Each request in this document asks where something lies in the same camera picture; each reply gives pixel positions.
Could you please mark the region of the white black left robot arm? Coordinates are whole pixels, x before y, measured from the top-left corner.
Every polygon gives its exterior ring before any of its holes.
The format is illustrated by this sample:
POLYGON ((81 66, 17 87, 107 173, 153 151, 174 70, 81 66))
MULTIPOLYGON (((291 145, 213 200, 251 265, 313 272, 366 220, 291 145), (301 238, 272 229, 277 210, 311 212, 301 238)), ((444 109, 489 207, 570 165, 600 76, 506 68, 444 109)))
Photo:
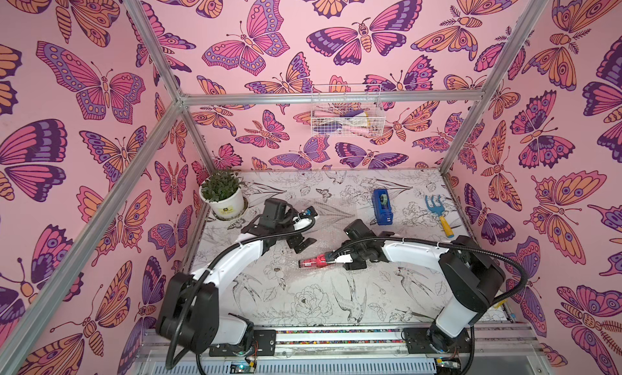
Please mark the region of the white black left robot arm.
POLYGON ((220 297, 250 264, 279 240, 294 245, 314 227, 317 211, 298 211, 290 203, 269 198, 262 214, 241 229, 235 242, 207 266, 194 273, 177 273, 165 292, 155 332, 169 341, 167 362, 175 366, 186 354, 202 355, 212 346, 225 346, 246 355, 254 343, 254 323, 220 311, 220 297))

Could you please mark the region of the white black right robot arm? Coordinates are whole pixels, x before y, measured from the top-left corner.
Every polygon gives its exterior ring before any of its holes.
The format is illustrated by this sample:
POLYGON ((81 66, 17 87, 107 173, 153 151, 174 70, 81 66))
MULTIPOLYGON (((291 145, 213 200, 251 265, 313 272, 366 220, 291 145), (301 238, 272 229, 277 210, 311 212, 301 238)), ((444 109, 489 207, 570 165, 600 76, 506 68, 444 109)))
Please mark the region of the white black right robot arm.
POLYGON ((427 331, 429 341, 450 345, 497 303, 505 273, 494 253, 467 236, 450 242, 375 235, 361 220, 346 229, 348 240, 328 261, 364 269, 367 263, 408 263, 443 274, 452 297, 427 331))

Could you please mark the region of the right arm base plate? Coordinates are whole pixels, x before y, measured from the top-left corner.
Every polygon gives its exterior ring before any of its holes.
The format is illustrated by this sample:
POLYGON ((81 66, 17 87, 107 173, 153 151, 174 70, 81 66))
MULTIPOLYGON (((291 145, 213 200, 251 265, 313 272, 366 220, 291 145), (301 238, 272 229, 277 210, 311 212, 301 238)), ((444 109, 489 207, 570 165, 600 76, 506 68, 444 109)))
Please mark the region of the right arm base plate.
POLYGON ((467 330, 451 338, 440 331, 422 327, 403 329, 401 338, 409 354, 437 354, 445 357, 469 353, 473 342, 467 330))

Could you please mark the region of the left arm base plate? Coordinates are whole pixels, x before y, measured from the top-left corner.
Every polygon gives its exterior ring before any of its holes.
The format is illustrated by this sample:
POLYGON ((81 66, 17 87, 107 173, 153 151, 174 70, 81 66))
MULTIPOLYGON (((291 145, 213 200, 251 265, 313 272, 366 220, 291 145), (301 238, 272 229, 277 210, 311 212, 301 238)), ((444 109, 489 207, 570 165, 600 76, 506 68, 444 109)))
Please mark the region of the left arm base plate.
POLYGON ((273 357, 276 347, 276 330, 253 330, 244 335, 239 344, 216 344, 209 348, 210 357, 273 357))

